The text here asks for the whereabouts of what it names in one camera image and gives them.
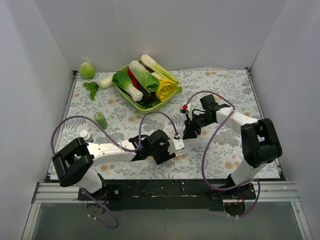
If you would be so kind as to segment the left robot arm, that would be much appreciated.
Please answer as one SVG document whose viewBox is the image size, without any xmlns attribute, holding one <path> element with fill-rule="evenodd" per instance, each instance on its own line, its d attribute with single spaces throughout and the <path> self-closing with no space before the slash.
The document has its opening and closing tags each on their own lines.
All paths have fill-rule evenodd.
<svg viewBox="0 0 320 240">
<path fill-rule="evenodd" d="M 95 200 L 106 196 L 103 177 L 93 167 L 115 162 L 142 161 L 152 157 L 160 165 L 176 157 L 173 140 L 162 130 L 143 135 L 140 145 L 138 137 L 112 143 L 86 142 L 82 137 L 71 141 L 57 152 L 52 162 L 61 187 L 73 185 L 85 189 Z"/>
</svg>

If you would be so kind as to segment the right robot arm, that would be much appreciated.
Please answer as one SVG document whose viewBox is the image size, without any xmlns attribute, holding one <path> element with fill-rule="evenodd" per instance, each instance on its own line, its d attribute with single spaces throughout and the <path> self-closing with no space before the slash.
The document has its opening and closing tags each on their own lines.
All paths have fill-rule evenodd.
<svg viewBox="0 0 320 240">
<path fill-rule="evenodd" d="M 196 139 L 203 127 L 218 124 L 213 136 L 226 126 L 241 136 L 243 160 L 228 177 L 225 187 L 219 188 L 208 184 L 211 190 L 227 192 L 232 199 L 237 199 L 245 192 L 244 186 L 250 184 L 255 175 L 267 164 L 282 156 L 282 147 L 273 122 L 269 118 L 257 119 L 236 111 L 236 107 L 225 101 L 216 102 L 217 93 L 205 91 L 200 99 L 202 109 L 199 114 L 191 109 L 190 102 L 181 104 L 179 111 L 186 116 L 183 140 Z"/>
</svg>

